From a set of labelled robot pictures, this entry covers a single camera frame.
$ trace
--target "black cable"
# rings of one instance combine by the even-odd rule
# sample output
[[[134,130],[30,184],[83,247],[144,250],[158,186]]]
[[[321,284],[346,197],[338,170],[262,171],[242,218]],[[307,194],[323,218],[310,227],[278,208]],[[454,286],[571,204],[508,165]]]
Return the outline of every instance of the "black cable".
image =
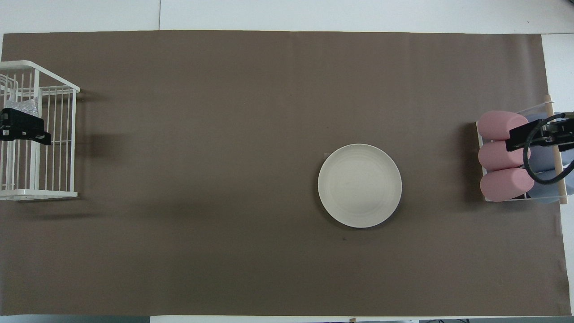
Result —
[[[551,179],[541,179],[532,171],[532,168],[530,168],[530,164],[528,162],[528,149],[530,148],[530,144],[532,143],[532,139],[534,138],[534,135],[536,135],[536,133],[545,124],[549,123],[552,120],[556,120],[556,119],[564,118],[564,117],[566,117],[565,113],[559,113],[559,114],[555,114],[549,118],[546,118],[546,119],[540,121],[536,126],[534,126],[534,128],[532,128],[532,130],[530,131],[530,133],[526,137],[526,140],[524,141],[524,149],[522,151],[522,161],[524,162],[524,169],[526,169],[526,172],[528,172],[528,175],[530,175],[530,177],[532,177],[532,179],[534,179],[534,181],[537,183],[544,184],[544,185],[557,183],[560,180],[562,180],[564,177],[568,176],[568,174],[570,174],[570,172],[572,172],[572,170],[574,170],[574,160],[573,160],[570,163],[570,165],[568,165],[568,167],[566,167],[566,169],[564,171],[562,171],[560,174],[556,175],[555,177],[553,177]]]

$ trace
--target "plate rim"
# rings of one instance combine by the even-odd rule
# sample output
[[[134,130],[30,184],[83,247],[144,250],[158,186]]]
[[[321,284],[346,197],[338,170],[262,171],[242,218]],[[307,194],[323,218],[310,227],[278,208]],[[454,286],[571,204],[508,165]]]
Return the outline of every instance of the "plate rim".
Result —
[[[398,191],[399,191],[399,196],[398,196],[398,200],[397,200],[397,205],[395,205],[393,211],[392,211],[386,218],[384,218],[384,219],[381,220],[380,222],[377,222],[376,224],[367,225],[367,226],[355,226],[355,225],[350,225],[350,224],[348,224],[348,223],[345,223],[345,222],[341,221],[340,219],[337,219],[335,216],[333,216],[333,215],[329,212],[329,210],[327,210],[327,207],[325,206],[325,203],[323,202],[323,199],[321,198],[320,182],[321,182],[321,177],[322,177],[321,175],[323,174],[323,169],[324,169],[325,163],[327,163],[327,161],[329,160],[329,158],[331,158],[337,151],[339,151],[339,150],[341,150],[341,149],[348,148],[348,147],[350,147],[350,146],[369,147],[369,149],[374,148],[374,149],[376,149],[377,151],[382,152],[385,156],[387,156],[387,157],[389,158],[389,160],[392,162],[394,168],[396,168],[396,170],[397,170],[397,175],[398,175],[398,177],[399,177],[398,183],[399,183],[399,186],[400,186],[400,187],[399,187],[399,190],[398,190]],[[335,219],[337,222],[339,222],[339,223],[341,223],[341,224],[344,224],[344,225],[346,225],[346,226],[349,226],[349,227],[351,227],[351,228],[357,228],[357,229],[370,228],[370,227],[373,227],[373,226],[376,226],[376,225],[379,225],[379,224],[385,222],[385,221],[386,221],[388,218],[390,218],[391,215],[393,215],[393,213],[397,210],[398,205],[400,204],[401,199],[402,199],[402,176],[401,176],[400,170],[398,169],[397,163],[395,163],[395,161],[393,160],[393,158],[392,158],[391,156],[389,156],[389,154],[386,153],[385,151],[383,151],[382,149],[380,149],[380,148],[378,148],[378,147],[375,147],[375,146],[373,146],[373,145],[369,145],[369,144],[361,144],[361,143],[348,144],[348,145],[342,146],[342,147],[338,148],[337,150],[333,151],[333,152],[332,152],[329,156],[327,156],[327,158],[325,158],[325,160],[323,161],[323,164],[321,165],[321,169],[319,170],[319,175],[318,175],[318,177],[317,177],[317,193],[319,194],[319,199],[321,200],[321,204],[322,204],[323,208],[325,209],[325,211],[327,211],[327,213],[329,214],[329,216],[332,217],[333,219]]]

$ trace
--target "white plate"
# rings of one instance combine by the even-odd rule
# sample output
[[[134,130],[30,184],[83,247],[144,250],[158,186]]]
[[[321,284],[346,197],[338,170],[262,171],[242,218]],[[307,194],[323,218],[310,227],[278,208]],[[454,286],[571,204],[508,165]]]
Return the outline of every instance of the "white plate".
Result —
[[[337,149],[319,172],[319,196],[342,224],[368,228],[388,219],[401,200],[397,165],[384,151],[366,144]]]

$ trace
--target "white table surface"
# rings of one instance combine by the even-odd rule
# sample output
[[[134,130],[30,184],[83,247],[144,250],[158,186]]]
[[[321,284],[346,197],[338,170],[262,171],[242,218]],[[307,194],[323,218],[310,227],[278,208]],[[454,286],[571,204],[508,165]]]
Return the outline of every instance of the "white table surface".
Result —
[[[554,108],[574,110],[574,4],[568,0],[0,0],[0,14],[0,39],[4,33],[158,29],[539,33],[543,34]],[[560,210],[572,305],[574,201],[571,203]],[[152,317],[152,322],[287,323],[350,318],[158,316]],[[358,318],[407,319],[419,318]]]

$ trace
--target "rolled pink towel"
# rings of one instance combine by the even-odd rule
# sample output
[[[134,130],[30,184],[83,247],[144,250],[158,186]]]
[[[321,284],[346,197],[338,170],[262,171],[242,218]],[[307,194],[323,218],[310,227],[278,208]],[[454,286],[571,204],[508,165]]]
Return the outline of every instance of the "rolled pink towel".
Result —
[[[488,171],[515,168],[523,164],[523,150],[520,148],[515,151],[506,151],[506,143],[504,141],[493,141],[482,145],[478,151],[478,160],[482,167]]]
[[[508,111],[488,111],[478,120],[478,133],[490,140],[510,138],[510,130],[528,123],[526,117]]]
[[[480,190],[487,199],[502,202],[528,192],[534,180],[523,168],[509,168],[486,174],[480,180]]]

